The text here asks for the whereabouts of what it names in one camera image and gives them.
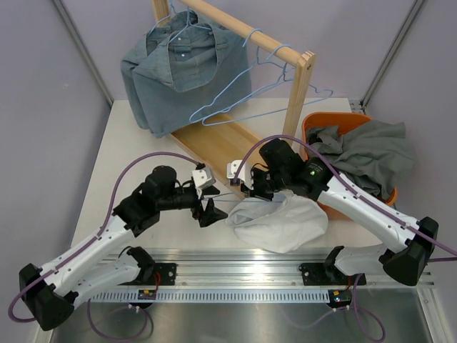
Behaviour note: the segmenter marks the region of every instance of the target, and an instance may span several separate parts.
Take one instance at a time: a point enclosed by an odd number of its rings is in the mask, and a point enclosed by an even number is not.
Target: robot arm
[[[141,247],[130,248],[116,261],[94,268],[109,252],[125,246],[159,221],[160,212],[190,209],[200,227],[217,222],[227,214],[214,206],[212,199],[204,209],[205,195],[219,194],[211,170],[200,164],[192,179],[176,186],[176,171],[158,166],[134,192],[114,208],[106,228],[96,230],[85,240],[53,261],[35,267],[28,264],[19,272],[19,286],[24,289],[45,274],[50,274],[30,288],[23,301],[43,330],[65,322],[86,300],[104,289],[125,282],[154,282],[154,260]]]
[[[338,247],[331,252],[331,267],[336,267],[345,275],[353,275],[369,272],[370,270],[366,269],[368,266],[382,265],[384,272],[396,281],[409,286],[417,284],[434,246],[381,213],[379,209],[401,218],[406,226],[434,239],[438,233],[438,223],[428,217],[419,221],[402,214],[352,184],[344,175],[340,175],[351,185],[350,191],[320,159],[314,157],[303,161],[285,141],[274,139],[264,144],[259,153],[268,170],[244,165],[239,174],[242,181],[241,191],[248,197],[271,200],[274,192],[289,189],[294,194],[339,210],[383,242],[382,246],[363,249]],[[239,182],[234,180],[234,174],[240,162],[233,161],[227,166],[227,177],[232,180],[232,184]],[[370,199],[377,209],[365,199]]]

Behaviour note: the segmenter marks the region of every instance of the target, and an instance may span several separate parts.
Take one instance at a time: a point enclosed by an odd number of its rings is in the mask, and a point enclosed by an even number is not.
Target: gray floor
[[[359,306],[370,309],[384,323],[385,342],[432,342],[413,289],[361,290]],[[97,327],[115,337],[128,337],[141,328],[143,317],[131,310],[104,317],[119,304],[92,304]],[[369,342],[360,332],[353,312],[335,313],[312,329],[310,324],[327,312],[325,304],[153,304],[148,311],[154,323],[143,339],[150,343],[295,343]],[[376,338],[381,330],[371,319],[364,324]],[[86,305],[54,330],[52,343],[107,342],[91,331]]]

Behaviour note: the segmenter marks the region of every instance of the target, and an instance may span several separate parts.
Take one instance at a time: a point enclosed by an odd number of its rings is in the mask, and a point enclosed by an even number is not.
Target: blue denim jacket
[[[162,137],[189,124],[189,117],[248,68],[243,39],[217,23],[190,13],[190,26],[169,42],[186,25],[186,12],[177,14],[165,26],[155,28],[128,52],[121,62],[127,96],[138,125]],[[213,106],[194,119],[230,106],[251,92],[248,73],[224,92]]]

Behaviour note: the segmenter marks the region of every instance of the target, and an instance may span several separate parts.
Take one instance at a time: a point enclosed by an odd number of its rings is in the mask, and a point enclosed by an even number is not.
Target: white cloth
[[[243,200],[228,214],[226,223],[241,241],[286,253],[324,234],[328,218],[314,201],[281,192],[272,202]]]

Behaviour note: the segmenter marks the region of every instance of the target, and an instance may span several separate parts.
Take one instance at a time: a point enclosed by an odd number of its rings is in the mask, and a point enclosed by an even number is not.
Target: wooden rod
[[[239,36],[247,38],[252,32],[253,27],[239,21],[236,18],[228,15],[224,11],[217,9],[216,7],[207,4],[202,0],[179,0],[183,4],[195,9],[197,12],[207,16],[208,18],[213,19],[214,21],[220,23],[220,25],[226,27],[229,30],[232,30]],[[270,36],[263,34],[259,31],[254,32],[250,40],[257,46],[260,46],[262,49],[265,49],[269,52],[274,51],[281,43],[275,39],[272,39]],[[297,66],[298,61],[301,58],[301,53],[296,50],[293,50],[287,46],[279,49],[275,55],[282,59],[283,61],[289,63],[292,66]]]
[[[170,15],[169,0],[151,0],[151,3],[156,22]],[[170,19],[165,19],[159,26],[164,25],[168,20]]]
[[[283,134],[295,136],[315,62],[316,55],[307,51],[301,55],[301,58],[297,63],[295,75],[293,76],[291,95],[288,99]]]

